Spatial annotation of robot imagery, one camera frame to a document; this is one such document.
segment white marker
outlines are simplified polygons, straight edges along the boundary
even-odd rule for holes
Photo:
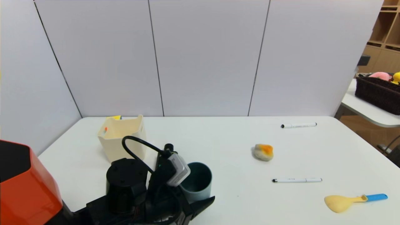
[[[274,183],[306,183],[306,182],[321,182],[322,178],[304,178],[304,179],[296,179],[296,178],[288,178],[288,179],[273,179]]]
[[[282,128],[299,128],[299,127],[315,127],[317,123],[292,123],[292,124],[282,124]]]

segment wicker basket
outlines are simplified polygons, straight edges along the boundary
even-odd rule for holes
[[[356,96],[385,111],[400,115],[400,85],[374,77],[357,77]]]

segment orange paint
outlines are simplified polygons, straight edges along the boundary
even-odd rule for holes
[[[271,155],[272,150],[274,149],[271,145],[261,145],[261,150],[266,155]]]

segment yellow toy duck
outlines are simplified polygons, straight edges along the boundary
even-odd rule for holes
[[[392,83],[394,84],[399,84],[400,83],[400,72],[397,72],[393,75],[393,81]]]
[[[271,145],[258,144],[254,147],[253,155],[258,159],[269,161],[274,157],[273,149]]]

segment teal cup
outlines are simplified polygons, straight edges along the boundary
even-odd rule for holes
[[[180,184],[189,203],[207,199],[211,196],[212,173],[203,163],[189,163],[189,176]]]

